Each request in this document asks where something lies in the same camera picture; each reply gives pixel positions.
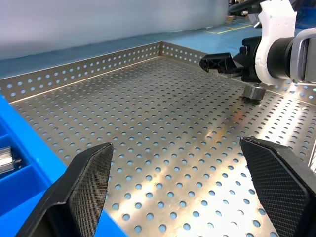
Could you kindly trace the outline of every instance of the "gray wall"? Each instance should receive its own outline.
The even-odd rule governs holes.
[[[225,0],[2,0],[0,59],[226,21]]]

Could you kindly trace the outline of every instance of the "textured black pad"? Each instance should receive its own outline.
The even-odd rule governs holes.
[[[243,138],[240,145],[259,201],[277,233],[280,237],[302,236],[300,229],[305,224],[303,216],[310,201],[307,189],[271,147],[247,138]]]
[[[69,207],[81,235],[94,236],[104,206],[110,175],[113,146],[91,155],[82,176],[69,197]]]
[[[47,189],[17,237],[93,237],[105,203],[112,155],[111,143],[77,154]]]

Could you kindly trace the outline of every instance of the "metal cylinder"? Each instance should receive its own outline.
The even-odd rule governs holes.
[[[243,96],[252,100],[262,100],[266,90],[258,85],[246,85]]]

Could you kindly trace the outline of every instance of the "circular hole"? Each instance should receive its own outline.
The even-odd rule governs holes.
[[[141,233],[142,227],[141,226],[135,226],[134,230],[135,230],[136,233]]]
[[[238,227],[238,225],[237,225],[237,223],[236,223],[236,222],[232,221],[232,222],[231,222],[231,227],[232,227],[232,228],[237,228],[237,227]]]
[[[156,188],[162,189],[162,184],[161,183],[156,184]]]
[[[128,221],[129,218],[130,218],[130,216],[129,216],[128,214],[124,214],[124,215],[123,215],[123,220],[124,220],[124,221]]]
[[[208,223],[207,223],[207,227],[213,229],[213,228],[214,228],[214,225],[213,225],[212,223],[208,222]]]
[[[261,225],[260,225],[260,222],[257,221],[257,220],[254,220],[252,223],[253,223],[253,225],[254,225],[255,227],[260,227],[260,226],[261,226]]]
[[[158,202],[157,206],[158,206],[159,208],[163,208],[163,207],[164,207],[164,203],[163,203],[162,201],[160,201],[160,202]]]
[[[171,212],[171,213],[170,213],[170,218],[171,218],[172,220],[176,219],[176,218],[177,218],[177,213]]]
[[[119,210],[119,204],[118,204],[118,203],[114,203],[114,204],[112,205],[112,209],[113,209],[113,210]]]
[[[168,197],[169,198],[173,198],[174,197],[174,193],[173,192],[168,192]]]
[[[189,229],[191,229],[191,226],[190,226],[188,223],[185,223],[185,224],[183,225],[183,228],[184,228],[186,231],[188,231]]]
[[[194,197],[195,196],[195,193],[193,191],[189,191],[188,194],[189,194],[190,197]]]
[[[238,213],[240,216],[243,216],[243,211],[242,211],[242,210],[237,210],[237,213]]]
[[[270,237],[278,237],[278,235],[276,233],[274,233],[274,232],[271,232],[270,233]]]
[[[152,213],[148,213],[146,217],[147,217],[147,220],[153,220],[154,215]]]
[[[165,231],[167,230],[166,225],[164,225],[164,224],[160,225],[160,226],[159,226],[159,230],[160,230],[161,232],[165,232]]]
[[[259,209],[259,213],[261,214],[261,215],[265,215],[266,214],[266,212],[264,211],[264,209]]]
[[[186,207],[187,206],[187,203],[185,201],[181,201],[179,204],[180,204],[180,207]]]
[[[152,198],[152,197],[153,197],[153,194],[152,194],[152,193],[146,193],[146,197],[147,197],[147,198]]]
[[[136,209],[142,208],[142,204],[141,204],[140,202],[137,202],[137,203],[135,204],[135,208],[136,208]]]
[[[126,199],[131,199],[131,197],[132,197],[132,195],[130,193],[126,193],[124,195],[124,198],[126,198]]]
[[[199,212],[194,211],[194,212],[193,212],[193,216],[194,216],[194,217],[199,217]]]

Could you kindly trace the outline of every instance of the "metal part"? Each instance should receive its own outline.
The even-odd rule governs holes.
[[[247,45],[243,46],[243,47],[240,47],[239,52],[240,52],[241,56],[245,57],[249,53],[249,47]]]
[[[25,99],[159,55],[160,42],[0,80],[8,102]]]
[[[251,100],[261,101],[266,93],[266,90],[257,85],[246,85],[243,91],[243,96]]]
[[[199,59],[202,59],[206,54],[191,50],[185,47],[174,45],[171,43],[162,43],[162,55],[172,58],[179,62],[188,63],[198,66]],[[216,70],[213,70],[214,75],[218,75]],[[309,104],[316,105],[316,88],[310,85],[298,85],[291,83],[291,80],[284,80],[280,85],[265,85],[261,84],[266,90],[276,92],[286,96],[287,99],[298,99]]]
[[[157,42],[50,69],[1,79],[0,94],[4,96],[9,103],[14,103],[160,55],[199,67],[199,61],[206,53],[171,43]],[[216,70],[212,70],[212,74],[218,75]],[[263,87],[288,98],[298,99],[316,105],[316,100],[314,100],[316,97],[316,89],[310,85],[292,84],[290,80],[285,80],[281,85],[263,85]]]
[[[290,63],[290,75],[291,79],[298,82],[307,82],[305,80],[306,59],[309,51],[310,38],[316,38],[316,28],[309,28],[299,32],[293,42],[291,63]]]
[[[238,141],[277,142],[308,162],[316,107],[270,91],[247,104],[244,83],[197,67],[202,53],[163,54],[13,106],[66,165],[113,142],[105,210],[129,236],[276,233]]]
[[[0,174],[14,170],[14,160],[11,153],[11,147],[0,150]]]
[[[308,43],[308,52],[306,58],[306,67],[305,67],[305,81],[316,83],[316,67],[315,67],[315,58],[316,58],[316,37],[310,38]]]

